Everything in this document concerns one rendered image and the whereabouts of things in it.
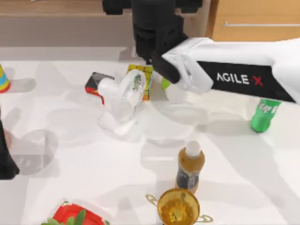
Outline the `black and red box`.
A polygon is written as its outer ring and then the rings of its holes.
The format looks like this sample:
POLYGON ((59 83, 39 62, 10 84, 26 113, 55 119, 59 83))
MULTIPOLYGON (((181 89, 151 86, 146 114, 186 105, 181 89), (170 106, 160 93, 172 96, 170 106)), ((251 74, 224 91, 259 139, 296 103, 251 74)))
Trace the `black and red box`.
POLYGON ((98 85, 104 78, 109 78, 111 80, 115 79, 110 75, 93 72, 85 85, 85 91, 87 92, 87 94, 101 98, 100 102, 102 105, 105 104, 105 100, 103 96, 98 93, 98 85))

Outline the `yellow and green cube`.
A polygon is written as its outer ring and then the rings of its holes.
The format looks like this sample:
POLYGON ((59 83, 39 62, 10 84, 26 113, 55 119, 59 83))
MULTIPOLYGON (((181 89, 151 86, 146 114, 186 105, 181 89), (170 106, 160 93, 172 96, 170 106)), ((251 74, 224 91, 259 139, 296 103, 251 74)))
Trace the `yellow and green cube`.
POLYGON ((145 91, 144 91, 142 100, 147 101, 150 99, 151 88, 153 87, 153 67, 130 64, 128 66, 127 73, 133 69, 137 69, 137 70, 143 71, 145 73, 146 87, 145 87, 145 91))

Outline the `white and green cup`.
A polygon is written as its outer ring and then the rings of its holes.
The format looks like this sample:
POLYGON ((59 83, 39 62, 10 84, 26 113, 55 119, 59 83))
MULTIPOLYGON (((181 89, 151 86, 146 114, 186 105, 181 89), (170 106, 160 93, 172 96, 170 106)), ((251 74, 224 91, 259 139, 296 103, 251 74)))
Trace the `white and green cup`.
POLYGON ((162 78, 161 88, 165 91, 167 99, 174 104, 183 103, 187 99, 187 92, 185 90, 180 89, 175 84, 171 84, 165 78, 162 78))

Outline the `stack of coloured rings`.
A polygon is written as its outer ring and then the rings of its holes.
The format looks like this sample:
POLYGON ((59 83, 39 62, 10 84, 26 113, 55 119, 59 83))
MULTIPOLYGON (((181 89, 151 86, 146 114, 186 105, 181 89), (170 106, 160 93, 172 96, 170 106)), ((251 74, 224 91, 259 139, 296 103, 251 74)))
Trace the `stack of coloured rings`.
POLYGON ((8 80, 6 73, 0 64, 0 93, 5 93, 10 88, 10 81, 8 80))

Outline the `brown bottle with white cap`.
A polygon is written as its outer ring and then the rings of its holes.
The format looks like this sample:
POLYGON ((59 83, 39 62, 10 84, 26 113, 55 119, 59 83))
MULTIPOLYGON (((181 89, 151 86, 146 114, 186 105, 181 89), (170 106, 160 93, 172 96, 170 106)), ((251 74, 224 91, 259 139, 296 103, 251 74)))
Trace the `brown bottle with white cap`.
POLYGON ((205 163, 205 155, 197 141, 189 141, 178 154, 176 188, 186 189, 195 194, 198 189, 199 175, 205 163))

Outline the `green bottle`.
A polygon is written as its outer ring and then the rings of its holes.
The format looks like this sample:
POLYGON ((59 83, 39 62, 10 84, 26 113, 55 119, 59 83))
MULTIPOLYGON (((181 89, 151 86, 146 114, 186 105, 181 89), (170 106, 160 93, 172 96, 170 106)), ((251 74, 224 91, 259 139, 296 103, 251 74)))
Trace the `green bottle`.
POLYGON ((261 98, 251 118, 251 128, 257 133, 266 132, 281 102, 261 98))

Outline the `gold trophy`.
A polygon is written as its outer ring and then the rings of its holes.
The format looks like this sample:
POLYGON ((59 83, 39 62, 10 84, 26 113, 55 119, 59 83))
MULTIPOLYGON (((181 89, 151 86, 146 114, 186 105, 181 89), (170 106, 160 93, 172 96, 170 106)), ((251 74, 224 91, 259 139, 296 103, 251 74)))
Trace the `gold trophy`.
POLYGON ((188 190, 172 188, 165 191, 158 199, 151 194, 146 194, 145 197, 157 208, 164 225, 196 225, 196 223, 214 221, 211 216, 200 214, 200 204, 188 190))

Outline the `red plant pot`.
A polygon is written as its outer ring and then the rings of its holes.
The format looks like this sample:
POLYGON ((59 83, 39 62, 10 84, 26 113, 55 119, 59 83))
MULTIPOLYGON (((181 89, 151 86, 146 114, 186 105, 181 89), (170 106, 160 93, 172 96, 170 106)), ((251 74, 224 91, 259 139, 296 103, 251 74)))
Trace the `red plant pot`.
POLYGON ((64 201, 41 225, 111 225, 92 211, 72 202, 64 201))

